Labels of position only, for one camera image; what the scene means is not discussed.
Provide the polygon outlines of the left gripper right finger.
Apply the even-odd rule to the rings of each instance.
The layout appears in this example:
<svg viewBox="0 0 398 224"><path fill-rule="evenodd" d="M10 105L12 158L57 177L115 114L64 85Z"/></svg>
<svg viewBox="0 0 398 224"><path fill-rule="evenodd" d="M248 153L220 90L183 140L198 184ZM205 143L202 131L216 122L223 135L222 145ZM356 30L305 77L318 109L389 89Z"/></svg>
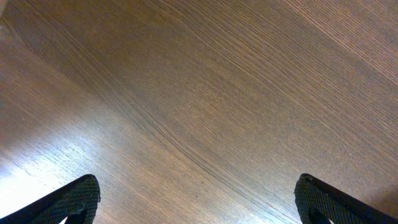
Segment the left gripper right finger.
<svg viewBox="0 0 398 224"><path fill-rule="evenodd" d="M302 223L397 224L397 219L355 199L322 180L301 174L294 190Z"/></svg>

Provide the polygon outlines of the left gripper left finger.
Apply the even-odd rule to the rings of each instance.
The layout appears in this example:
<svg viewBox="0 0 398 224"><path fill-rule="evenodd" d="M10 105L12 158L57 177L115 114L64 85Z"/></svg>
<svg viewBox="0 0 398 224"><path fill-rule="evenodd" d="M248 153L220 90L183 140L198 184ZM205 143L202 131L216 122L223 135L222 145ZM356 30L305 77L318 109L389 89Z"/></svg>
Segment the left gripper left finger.
<svg viewBox="0 0 398 224"><path fill-rule="evenodd" d="M99 202L98 180L86 174L1 218L1 224L92 224Z"/></svg>

